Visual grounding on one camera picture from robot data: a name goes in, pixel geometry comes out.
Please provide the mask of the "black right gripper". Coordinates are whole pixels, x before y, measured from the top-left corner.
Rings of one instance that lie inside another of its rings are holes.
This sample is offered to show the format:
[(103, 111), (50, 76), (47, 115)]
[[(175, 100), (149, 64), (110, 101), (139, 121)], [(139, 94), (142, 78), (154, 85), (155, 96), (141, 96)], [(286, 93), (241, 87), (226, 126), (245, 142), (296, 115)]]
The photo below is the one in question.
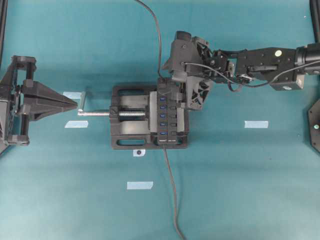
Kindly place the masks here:
[(197, 36), (192, 36), (190, 42), (174, 37), (170, 57), (162, 68), (175, 84), (172, 99), (176, 106), (187, 111), (202, 110), (213, 83), (226, 84), (235, 72), (226, 53), (211, 51), (209, 43)]

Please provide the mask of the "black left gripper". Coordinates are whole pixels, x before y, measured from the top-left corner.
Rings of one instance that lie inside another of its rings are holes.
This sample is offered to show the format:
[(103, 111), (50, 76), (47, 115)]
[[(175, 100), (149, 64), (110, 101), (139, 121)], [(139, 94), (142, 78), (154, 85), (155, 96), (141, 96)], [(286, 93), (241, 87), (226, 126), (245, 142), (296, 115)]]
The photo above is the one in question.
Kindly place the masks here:
[[(0, 81), (0, 152), (9, 146), (30, 143), (29, 122), (68, 112), (78, 107), (72, 99), (59, 94), (44, 84), (33, 81), (36, 59), (30, 56), (11, 58), (11, 64)], [(18, 71), (26, 71), (23, 85), (18, 84)], [(21, 104), (21, 94), (33, 100), (48, 100), (61, 105)]]

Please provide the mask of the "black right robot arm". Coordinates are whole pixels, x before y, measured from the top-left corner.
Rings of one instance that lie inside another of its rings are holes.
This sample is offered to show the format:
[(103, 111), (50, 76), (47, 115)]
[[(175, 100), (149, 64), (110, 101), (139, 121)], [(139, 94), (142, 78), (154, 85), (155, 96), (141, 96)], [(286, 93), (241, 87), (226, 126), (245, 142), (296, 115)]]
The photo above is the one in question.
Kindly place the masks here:
[(206, 40), (177, 31), (162, 68), (180, 85), (173, 97), (181, 107), (200, 111), (214, 83), (226, 84), (232, 92), (266, 85), (276, 91), (303, 89), (305, 75), (320, 73), (320, 45), (211, 50)]

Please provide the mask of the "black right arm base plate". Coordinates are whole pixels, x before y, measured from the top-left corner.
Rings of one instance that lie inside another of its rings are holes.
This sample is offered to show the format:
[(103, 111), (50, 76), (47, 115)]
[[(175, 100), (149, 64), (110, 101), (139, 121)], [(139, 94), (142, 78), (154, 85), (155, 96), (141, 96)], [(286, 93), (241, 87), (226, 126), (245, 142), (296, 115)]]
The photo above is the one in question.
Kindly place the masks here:
[(318, 99), (307, 111), (310, 144), (320, 152), (320, 100)]

